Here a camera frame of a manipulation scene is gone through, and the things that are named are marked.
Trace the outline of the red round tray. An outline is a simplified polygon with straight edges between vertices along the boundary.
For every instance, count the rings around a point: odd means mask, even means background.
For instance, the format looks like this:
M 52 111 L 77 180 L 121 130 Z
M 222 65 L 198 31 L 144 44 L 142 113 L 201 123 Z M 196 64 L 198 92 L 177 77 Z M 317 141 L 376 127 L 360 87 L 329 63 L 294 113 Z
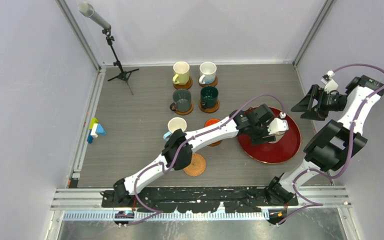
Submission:
M 270 107 L 274 113 L 274 118 L 278 117 L 280 109 Z M 239 113 L 240 110 L 232 112 L 230 115 L 233 118 Z M 283 138 L 274 144 L 264 143 L 260 145 L 252 145 L 248 136 L 240 136 L 238 138 L 239 145 L 244 152 L 251 158 L 268 164 L 279 164 L 288 161 L 299 150 L 301 144 L 301 135 L 297 124 L 294 120 L 286 115 L 286 120 L 289 130 L 285 133 Z

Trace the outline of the brown wooden coaster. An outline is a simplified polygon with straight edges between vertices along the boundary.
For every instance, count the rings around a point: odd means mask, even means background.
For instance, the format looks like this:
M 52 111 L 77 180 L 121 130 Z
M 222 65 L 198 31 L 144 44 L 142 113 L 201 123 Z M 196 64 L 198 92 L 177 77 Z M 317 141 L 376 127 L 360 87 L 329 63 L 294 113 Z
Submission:
M 193 111 L 194 104 L 189 100 L 178 100 L 171 103 L 169 109 L 178 115 L 185 116 Z
M 217 84 L 218 84 L 218 77 L 216 76 L 214 81 L 211 82 L 211 83 L 208 83 L 208 84 L 201 84 L 201 83 L 198 83 L 202 88 L 203 87 L 208 87 L 208 86 L 213 86 L 215 87 Z
M 210 146 L 210 147 L 215 147 L 215 146 L 220 145 L 221 143 L 222 143 L 222 141 L 219 140 L 219 141 L 216 141 L 216 142 L 214 142 L 214 143 L 209 144 L 209 146 Z
M 201 100 L 199 101 L 199 109 L 204 113 L 212 114 L 212 113 L 215 113 L 219 108 L 220 108 L 220 100 L 219 99 L 216 101 L 215 106 L 207 107 L 207 108 L 205 108 L 204 102 L 202 102 Z
M 191 77 L 189 77 L 189 79 L 188 79 L 188 81 L 187 81 L 186 84 L 181 85 L 181 84 L 174 84 L 174 83 L 173 83 L 173 86 L 174 86 L 174 88 L 177 89 L 177 90 L 180 90 L 180 89 L 186 89 L 186 90 L 188 90 L 188 89 L 190 89 L 190 88 L 193 86 L 193 79 L 192 79 Z

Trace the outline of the orange mug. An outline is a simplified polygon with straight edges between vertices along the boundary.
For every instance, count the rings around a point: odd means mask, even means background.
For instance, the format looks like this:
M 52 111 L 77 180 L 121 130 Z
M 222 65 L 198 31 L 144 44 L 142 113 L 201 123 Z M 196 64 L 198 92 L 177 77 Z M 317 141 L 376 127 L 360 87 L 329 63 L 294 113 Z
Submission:
M 220 120 L 217 118 L 211 118 L 204 123 L 205 128 L 217 128 L 221 125 Z

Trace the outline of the dark green mug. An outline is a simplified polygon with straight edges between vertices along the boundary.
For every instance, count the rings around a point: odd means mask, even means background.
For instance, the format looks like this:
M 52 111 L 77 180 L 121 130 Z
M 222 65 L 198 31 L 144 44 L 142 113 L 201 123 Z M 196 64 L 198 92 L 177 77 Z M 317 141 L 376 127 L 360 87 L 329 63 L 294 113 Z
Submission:
M 214 86 L 203 87 L 200 91 L 200 101 L 204 102 L 205 108 L 215 106 L 219 96 L 219 91 Z

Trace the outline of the woven rattan coaster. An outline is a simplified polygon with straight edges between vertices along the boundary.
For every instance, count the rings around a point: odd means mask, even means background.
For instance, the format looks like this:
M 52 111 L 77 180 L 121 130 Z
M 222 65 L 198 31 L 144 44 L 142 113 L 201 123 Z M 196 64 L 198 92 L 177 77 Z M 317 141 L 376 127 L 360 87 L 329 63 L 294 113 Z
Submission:
M 197 177 L 205 171 L 206 166 L 207 163 L 205 158 L 198 153 L 193 153 L 191 156 L 190 164 L 185 167 L 183 171 L 188 176 Z

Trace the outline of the white mug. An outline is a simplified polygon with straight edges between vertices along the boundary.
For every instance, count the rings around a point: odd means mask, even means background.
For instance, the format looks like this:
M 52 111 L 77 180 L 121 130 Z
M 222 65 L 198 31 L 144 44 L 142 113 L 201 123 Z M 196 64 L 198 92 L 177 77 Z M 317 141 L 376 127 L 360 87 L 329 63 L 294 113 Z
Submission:
M 199 66 L 199 79 L 201 85 L 212 84 L 216 79 L 217 66 L 213 62 L 203 62 Z

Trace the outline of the dark grey mug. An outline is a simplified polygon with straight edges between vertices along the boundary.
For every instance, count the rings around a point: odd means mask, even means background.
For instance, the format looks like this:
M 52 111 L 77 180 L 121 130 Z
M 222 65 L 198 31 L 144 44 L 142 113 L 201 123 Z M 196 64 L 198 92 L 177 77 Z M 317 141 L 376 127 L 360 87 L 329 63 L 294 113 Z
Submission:
M 192 107 L 192 95 L 187 89 L 177 89 L 172 94 L 173 102 L 169 109 L 173 112 L 185 113 Z

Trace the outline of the pale yellow mug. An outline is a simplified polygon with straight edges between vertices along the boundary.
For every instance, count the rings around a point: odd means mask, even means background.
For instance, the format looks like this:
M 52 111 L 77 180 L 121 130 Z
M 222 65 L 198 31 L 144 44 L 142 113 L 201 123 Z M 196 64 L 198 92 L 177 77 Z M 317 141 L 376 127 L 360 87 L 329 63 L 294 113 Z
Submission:
M 178 61 L 173 65 L 173 73 L 173 84 L 186 85 L 190 78 L 190 65 L 185 61 Z

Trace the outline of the cream mug black rim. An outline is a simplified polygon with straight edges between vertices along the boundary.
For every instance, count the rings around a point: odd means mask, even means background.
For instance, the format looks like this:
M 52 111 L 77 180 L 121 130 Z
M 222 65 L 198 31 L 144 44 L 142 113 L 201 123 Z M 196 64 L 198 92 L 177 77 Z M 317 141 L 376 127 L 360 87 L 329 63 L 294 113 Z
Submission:
M 286 134 L 285 132 L 283 132 L 282 134 L 274 134 L 274 135 L 273 135 L 273 136 L 274 136 L 274 139 L 271 140 L 271 141 L 269 141 L 268 143 L 269 143 L 269 144 L 275 144 L 275 143 L 279 142 L 279 141 L 283 138 L 283 136 L 284 136 L 285 134 Z

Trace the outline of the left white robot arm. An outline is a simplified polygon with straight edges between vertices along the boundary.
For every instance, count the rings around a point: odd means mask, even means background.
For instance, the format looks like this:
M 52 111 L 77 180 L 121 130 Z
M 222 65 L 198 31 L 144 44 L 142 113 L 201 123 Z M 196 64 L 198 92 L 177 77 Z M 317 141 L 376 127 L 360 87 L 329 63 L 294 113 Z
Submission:
M 285 117 L 284 112 L 275 114 L 262 104 L 246 111 L 234 110 L 221 121 L 198 130 L 176 129 L 154 161 L 114 183 L 114 200 L 121 207 L 128 207 L 146 186 L 169 172 L 185 169 L 194 153 L 214 142 L 242 135 L 256 145 L 271 142 L 275 135 L 287 131 Z

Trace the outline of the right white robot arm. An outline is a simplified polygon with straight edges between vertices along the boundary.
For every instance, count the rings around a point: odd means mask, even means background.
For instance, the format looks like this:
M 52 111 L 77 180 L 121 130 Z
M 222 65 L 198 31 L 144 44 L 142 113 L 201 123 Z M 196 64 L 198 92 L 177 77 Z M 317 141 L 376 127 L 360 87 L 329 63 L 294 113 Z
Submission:
M 304 159 L 295 169 L 274 177 L 265 188 L 271 205 L 287 204 L 297 189 L 317 175 L 345 169 L 345 164 L 368 142 L 363 127 L 371 108 L 384 95 L 384 84 L 366 75 L 354 77 L 339 93 L 337 83 L 327 75 L 325 86 L 313 84 L 305 97 L 292 107 L 302 119 L 324 121 L 330 112 L 342 112 L 329 120 L 303 149 Z

